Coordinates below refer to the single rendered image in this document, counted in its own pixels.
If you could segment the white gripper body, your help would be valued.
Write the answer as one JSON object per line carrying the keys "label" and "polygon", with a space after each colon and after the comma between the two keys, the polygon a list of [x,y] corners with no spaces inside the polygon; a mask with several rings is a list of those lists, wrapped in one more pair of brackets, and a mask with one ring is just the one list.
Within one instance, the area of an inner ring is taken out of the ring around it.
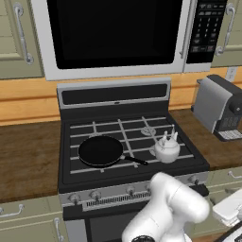
{"label": "white gripper body", "polygon": [[232,193],[213,207],[213,217],[227,227],[242,221],[242,189]]}

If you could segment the white kettle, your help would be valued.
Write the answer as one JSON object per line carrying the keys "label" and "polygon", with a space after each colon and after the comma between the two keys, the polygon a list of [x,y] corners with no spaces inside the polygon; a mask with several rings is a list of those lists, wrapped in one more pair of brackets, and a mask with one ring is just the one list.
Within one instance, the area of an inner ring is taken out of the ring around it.
{"label": "white kettle", "polygon": [[164,136],[150,149],[150,153],[154,155],[159,162],[164,164],[175,162],[181,151],[177,138],[178,133],[175,131],[175,126],[172,126],[171,134],[165,131]]}

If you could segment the black and silver stove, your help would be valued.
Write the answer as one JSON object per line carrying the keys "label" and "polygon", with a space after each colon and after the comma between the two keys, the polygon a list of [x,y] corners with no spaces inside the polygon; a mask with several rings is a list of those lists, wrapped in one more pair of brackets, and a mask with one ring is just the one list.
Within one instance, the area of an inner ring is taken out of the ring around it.
{"label": "black and silver stove", "polygon": [[[121,233],[147,204],[151,177],[164,172],[203,197],[210,166],[168,112],[170,78],[143,78],[60,84],[59,196],[69,242],[121,242]],[[150,149],[172,126],[181,147],[171,164],[159,162]],[[121,160],[105,168],[84,164],[78,147],[92,136],[107,135],[121,142],[124,154],[148,165]],[[195,175],[199,184],[188,179]],[[130,196],[126,189],[135,187]],[[100,200],[90,197],[101,193]],[[70,201],[79,194],[80,202]]]}

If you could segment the green drawer front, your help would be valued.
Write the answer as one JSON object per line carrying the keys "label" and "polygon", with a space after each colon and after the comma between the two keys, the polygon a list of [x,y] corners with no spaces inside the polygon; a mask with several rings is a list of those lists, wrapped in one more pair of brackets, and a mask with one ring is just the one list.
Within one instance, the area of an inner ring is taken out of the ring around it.
{"label": "green drawer front", "polygon": [[61,203],[58,196],[18,200],[14,202],[1,203],[0,206],[12,206],[17,204],[24,204],[24,211],[18,216],[0,218],[0,222],[54,215],[62,212]]}
{"label": "green drawer front", "polygon": [[242,182],[242,166],[211,171],[206,186],[210,188],[235,182]]}
{"label": "green drawer front", "polygon": [[239,190],[239,187],[237,188],[223,188],[222,190],[211,192],[209,194],[209,201],[212,205],[216,205],[220,203],[222,200],[227,198],[228,196],[235,193],[237,190]]}

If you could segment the silver and black coffee machine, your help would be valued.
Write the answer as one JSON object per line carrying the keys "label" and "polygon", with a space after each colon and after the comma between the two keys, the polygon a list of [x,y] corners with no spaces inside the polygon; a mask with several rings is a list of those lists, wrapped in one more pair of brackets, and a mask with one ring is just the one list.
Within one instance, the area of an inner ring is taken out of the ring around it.
{"label": "silver and black coffee machine", "polygon": [[220,141],[241,140],[242,89],[219,75],[209,75],[197,83],[193,115]]}

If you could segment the black frying pan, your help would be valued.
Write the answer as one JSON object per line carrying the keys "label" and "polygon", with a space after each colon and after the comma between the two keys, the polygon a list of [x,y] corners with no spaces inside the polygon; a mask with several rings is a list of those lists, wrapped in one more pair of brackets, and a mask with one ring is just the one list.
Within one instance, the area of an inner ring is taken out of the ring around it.
{"label": "black frying pan", "polygon": [[94,168],[105,168],[128,160],[137,164],[148,165],[148,162],[124,154],[120,141],[98,135],[83,141],[78,147],[78,157],[86,165]]}

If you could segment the green cupboard door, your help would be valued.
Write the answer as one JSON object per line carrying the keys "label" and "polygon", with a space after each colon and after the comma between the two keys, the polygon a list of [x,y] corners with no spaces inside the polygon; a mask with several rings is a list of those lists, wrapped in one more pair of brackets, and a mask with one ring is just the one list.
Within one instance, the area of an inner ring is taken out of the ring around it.
{"label": "green cupboard door", "polygon": [[[220,56],[214,55],[213,67],[242,65],[242,0],[227,0],[227,4],[229,3],[232,3],[235,8],[233,29],[224,53]],[[230,20],[231,16],[224,13],[216,46],[222,46],[224,44]]]}
{"label": "green cupboard door", "polygon": [[39,216],[0,223],[0,242],[59,242],[54,218],[62,225],[64,242],[69,242],[61,215]]}
{"label": "green cupboard door", "polygon": [[[26,38],[27,51],[34,58],[28,65],[20,42],[13,4],[24,9],[21,23]],[[0,79],[40,78],[43,64],[30,0],[0,0]]]}

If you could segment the silver microwave oven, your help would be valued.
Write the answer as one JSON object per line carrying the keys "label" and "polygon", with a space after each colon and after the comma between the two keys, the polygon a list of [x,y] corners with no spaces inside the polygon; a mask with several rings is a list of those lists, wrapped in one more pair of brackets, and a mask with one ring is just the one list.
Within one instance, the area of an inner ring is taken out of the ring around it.
{"label": "silver microwave oven", "polygon": [[48,80],[208,71],[227,0],[30,0]]}

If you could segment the white wall outlet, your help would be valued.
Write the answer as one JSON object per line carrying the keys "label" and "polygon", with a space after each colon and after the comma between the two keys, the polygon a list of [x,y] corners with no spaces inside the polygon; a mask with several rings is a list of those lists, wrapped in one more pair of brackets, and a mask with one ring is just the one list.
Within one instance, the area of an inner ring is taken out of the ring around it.
{"label": "white wall outlet", "polygon": [[236,75],[236,70],[237,70],[237,67],[236,66],[232,66],[232,67],[228,67],[227,68],[227,74],[226,74],[226,79],[229,81],[229,82],[233,82],[234,81],[234,78],[235,78],[235,75]]}

